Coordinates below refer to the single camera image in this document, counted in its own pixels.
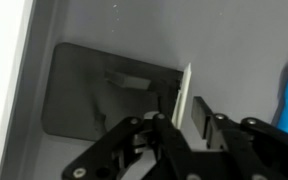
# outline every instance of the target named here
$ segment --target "dark gray mat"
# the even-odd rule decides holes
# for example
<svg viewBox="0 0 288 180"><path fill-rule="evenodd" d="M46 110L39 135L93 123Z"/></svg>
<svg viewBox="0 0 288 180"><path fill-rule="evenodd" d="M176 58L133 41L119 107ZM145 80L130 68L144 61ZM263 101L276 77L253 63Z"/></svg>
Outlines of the dark gray mat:
<svg viewBox="0 0 288 180"><path fill-rule="evenodd" d="M45 132L97 140L128 116L171 116L182 72L62 43L54 50Z"/></svg>

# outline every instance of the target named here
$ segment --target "screw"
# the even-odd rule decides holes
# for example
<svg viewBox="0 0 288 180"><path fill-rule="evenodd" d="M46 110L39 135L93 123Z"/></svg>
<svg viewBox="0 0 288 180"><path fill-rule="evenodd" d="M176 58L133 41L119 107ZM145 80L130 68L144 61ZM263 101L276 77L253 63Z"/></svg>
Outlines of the screw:
<svg viewBox="0 0 288 180"><path fill-rule="evenodd" d="M201 180L201 178L198 175L191 173L187 175L186 180Z"/></svg>
<svg viewBox="0 0 288 180"><path fill-rule="evenodd" d="M248 119L247 122L248 122L249 124L256 124L255 119Z"/></svg>
<svg viewBox="0 0 288 180"><path fill-rule="evenodd" d="M225 118L225 116L223 114L216 114L215 117L217 119L224 119Z"/></svg>
<svg viewBox="0 0 288 180"><path fill-rule="evenodd" d="M252 180L267 180L267 178L261 174L253 174Z"/></svg>
<svg viewBox="0 0 288 180"><path fill-rule="evenodd" d="M137 124L138 123L138 120L137 119L132 119L131 120L131 124Z"/></svg>
<svg viewBox="0 0 288 180"><path fill-rule="evenodd" d="M157 117L158 117L159 119L164 119L164 118L165 118L164 114L158 114Z"/></svg>
<svg viewBox="0 0 288 180"><path fill-rule="evenodd" d="M75 171L73 172L73 176L74 178L82 178L84 177L86 174L86 169L85 168L77 168L75 169Z"/></svg>

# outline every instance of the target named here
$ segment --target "gray background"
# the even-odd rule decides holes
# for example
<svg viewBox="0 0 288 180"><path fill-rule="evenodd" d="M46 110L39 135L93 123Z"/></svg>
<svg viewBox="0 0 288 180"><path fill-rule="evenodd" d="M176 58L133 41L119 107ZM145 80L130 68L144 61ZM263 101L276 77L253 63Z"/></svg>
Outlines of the gray background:
<svg viewBox="0 0 288 180"><path fill-rule="evenodd" d="M41 109L53 48L71 42L178 70L192 63L182 132L204 142L190 119L193 95L233 120L268 123L288 74L285 0L37 0L24 54L1 179L54 180L90 142L45 134ZM138 166L148 168L152 155ZM135 168L124 179L135 179Z"/></svg>

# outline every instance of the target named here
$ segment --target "light gray surface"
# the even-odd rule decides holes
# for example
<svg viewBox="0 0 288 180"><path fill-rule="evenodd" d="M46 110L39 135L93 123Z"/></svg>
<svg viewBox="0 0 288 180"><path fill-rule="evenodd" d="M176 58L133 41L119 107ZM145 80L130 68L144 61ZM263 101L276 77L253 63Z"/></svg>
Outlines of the light gray surface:
<svg viewBox="0 0 288 180"><path fill-rule="evenodd" d="M10 168L9 175L19 176L4 179L58 179L64 163L88 146L49 137L40 127L51 52L62 41L179 70L191 62L182 131L193 148L203 147L189 118L193 95L203 96L214 111L236 121L255 116L271 122L274 117L280 76L288 63L288 1L38 0L37 4L34 47L28 51L21 81L26 91L12 127L21 133L8 146L11 155L24 148L18 157L21 171ZM17 137L26 140L22 143ZM9 163L18 165L16 160L10 158Z"/></svg>

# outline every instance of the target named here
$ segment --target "gray wall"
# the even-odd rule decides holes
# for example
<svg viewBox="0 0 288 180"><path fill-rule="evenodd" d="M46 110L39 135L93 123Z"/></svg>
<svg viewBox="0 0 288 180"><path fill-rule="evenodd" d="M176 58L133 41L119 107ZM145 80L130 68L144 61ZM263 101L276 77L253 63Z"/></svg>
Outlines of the gray wall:
<svg viewBox="0 0 288 180"><path fill-rule="evenodd" d="M59 179L90 145L41 130L51 53L62 41L180 70L191 62L182 131L193 148L204 148L189 118L194 95L236 121L278 119L288 74L288 1L38 0L4 179Z"/></svg>

